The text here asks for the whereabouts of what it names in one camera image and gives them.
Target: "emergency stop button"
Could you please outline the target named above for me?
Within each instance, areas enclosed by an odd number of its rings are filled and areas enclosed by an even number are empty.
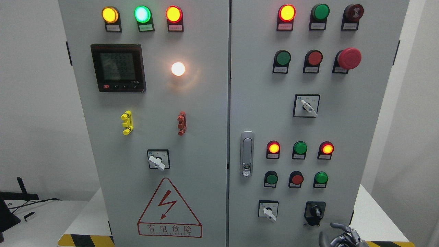
[[[350,69],[356,68],[360,62],[361,52],[357,48],[344,49],[337,54],[332,72],[347,74]]]

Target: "lcd display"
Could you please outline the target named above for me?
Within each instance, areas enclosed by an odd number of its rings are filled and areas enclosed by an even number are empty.
[[[101,53],[104,80],[135,80],[132,53]]]

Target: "white switch knob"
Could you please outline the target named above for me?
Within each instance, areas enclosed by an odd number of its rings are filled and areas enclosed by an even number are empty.
[[[276,216],[274,216],[273,212],[270,209],[264,208],[264,214],[267,219],[269,219],[271,222],[277,222]]]
[[[154,167],[164,171],[165,170],[165,164],[162,163],[162,160],[159,158],[155,158],[154,156],[150,156],[148,161],[151,161],[154,164]]]
[[[314,111],[314,108],[313,108],[309,103],[307,103],[307,102],[304,101],[304,100],[301,100],[300,102],[302,103],[303,108],[304,108],[307,112],[311,113],[314,117],[317,117],[317,113],[316,113],[316,111]]]

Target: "warning sign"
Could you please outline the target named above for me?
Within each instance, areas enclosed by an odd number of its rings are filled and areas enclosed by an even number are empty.
[[[163,178],[158,185],[137,228],[143,236],[203,236],[200,221],[169,178]]]

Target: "white wall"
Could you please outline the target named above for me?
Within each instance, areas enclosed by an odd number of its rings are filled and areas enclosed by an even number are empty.
[[[425,2],[372,191],[419,247],[427,246],[439,231],[434,230],[439,218],[438,9],[439,1]]]
[[[375,128],[375,134],[372,139],[371,149],[369,150],[369,156],[367,157],[366,167],[361,180],[361,184],[369,193],[372,193],[375,178],[380,166],[384,146],[387,141],[387,135],[390,130],[390,124],[393,119],[393,112],[396,108],[399,91],[403,84],[404,75],[415,39],[414,34],[419,25],[424,4],[425,0],[410,0],[407,9],[406,20],[401,31],[401,44],[399,45],[395,65],[392,67],[390,73],[381,112]]]
[[[56,0],[0,2],[0,190],[87,200],[96,167]]]

